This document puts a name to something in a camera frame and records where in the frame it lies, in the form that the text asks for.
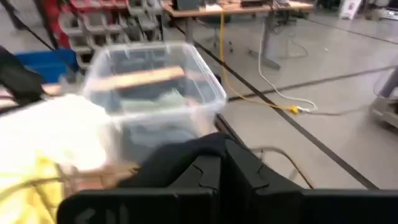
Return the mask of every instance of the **floor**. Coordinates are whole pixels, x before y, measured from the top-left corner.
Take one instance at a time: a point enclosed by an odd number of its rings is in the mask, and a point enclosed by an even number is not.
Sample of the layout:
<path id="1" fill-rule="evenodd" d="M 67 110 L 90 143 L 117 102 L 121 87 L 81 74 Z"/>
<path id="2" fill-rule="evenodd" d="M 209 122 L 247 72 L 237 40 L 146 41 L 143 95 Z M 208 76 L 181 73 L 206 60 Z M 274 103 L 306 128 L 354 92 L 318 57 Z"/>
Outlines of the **floor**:
<path id="1" fill-rule="evenodd" d="M 248 54 L 248 49 L 259 48 L 261 19 L 261 15 L 256 19 L 233 18 L 225 39 L 232 41 L 234 53 L 225 50 L 225 61 L 252 86 L 267 92 L 268 99 L 278 105 L 291 105 L 291 101 L 271 91 L 259 76 L 257 58 Z M 1 25 L 11 33 L 11 38 L 6 32 L 0 34 L 0 44 L 9 50 L 45 49 L 29 34 L 15 32 L 10 24 Z M 234 100 L 227 104 L 223 116 L 251 149 L 274 146 L 291 155 L 317 188 L 397 189 L 394 170 L 398 169 L 398 130 L 379 124 L 367 107 L 392 67 L 398 65 L 397 34 L 395 21 L 341 21 L 321 13 L 312 14 L 309 21 L 298 20 L 296 26 L 286 27 L 272 37 L 274 56 L 282 68 L 276 71 L 262 66 L 263 75 L 284 90 L 283 94 L 312 100 L 319 111 L 355 110 L 344 116 L 296 116 L 259 103 Z M 219 55 L 218 49 L 204 42 L 211 35 L 211 30 L 195 26 L 195 40 Z M 183 40 L 184 36 L 177 29 L 166 29 L 165 38 Z M 210 56 L 199 52 L 214 73 L 221 72 Z M 252 93 L 232 74 L 228 73 L 228 79 L 238 93 Z M 228 96 L 236 96 L 225 88 Z M 250 99 L 262 101 L 258 97 Z M 263 160 L 307 187 L 286 158 L 267 152 Z"/>

